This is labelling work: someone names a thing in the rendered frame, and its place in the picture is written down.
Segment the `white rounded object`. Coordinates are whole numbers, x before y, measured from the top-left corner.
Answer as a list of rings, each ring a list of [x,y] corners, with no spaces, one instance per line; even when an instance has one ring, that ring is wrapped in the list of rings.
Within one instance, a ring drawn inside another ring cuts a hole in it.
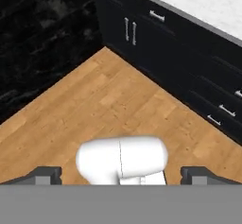
[[[168,152],[155,136],[125,136],[83,143],[78,173],[92,185],[166,185]]]

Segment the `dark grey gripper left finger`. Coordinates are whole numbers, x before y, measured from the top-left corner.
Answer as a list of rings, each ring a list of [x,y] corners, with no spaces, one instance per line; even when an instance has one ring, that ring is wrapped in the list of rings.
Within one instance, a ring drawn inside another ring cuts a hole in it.
[[[60,166],[37,166],[28,174],[4,181],[4,184],[62,185],[61,174],[62,169]]]

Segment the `black cupboard door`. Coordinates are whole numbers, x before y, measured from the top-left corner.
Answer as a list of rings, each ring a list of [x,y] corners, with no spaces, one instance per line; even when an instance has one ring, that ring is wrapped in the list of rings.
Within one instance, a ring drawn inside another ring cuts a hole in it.
[[[112,0],[97,0],[96,7],[104,43],[118,54],[127,56],[129,40],[126,37],[126,25],[129,20],[126,14]]]
[[[190,76],[178,66],[181,58],[175,43],[160,45],[149,40],[142,44],[136,40],[132,49],[135,64],[146,76],[175,97],[185,95]]]

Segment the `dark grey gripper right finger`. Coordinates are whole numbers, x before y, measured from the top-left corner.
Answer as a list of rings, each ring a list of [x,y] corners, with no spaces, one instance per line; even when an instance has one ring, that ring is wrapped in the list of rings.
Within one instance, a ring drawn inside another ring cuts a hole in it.
[[[238,184],[233,181],[214,174],[205,166],[182,166],[181,184],[186,185],[218,185],[218,184]]]

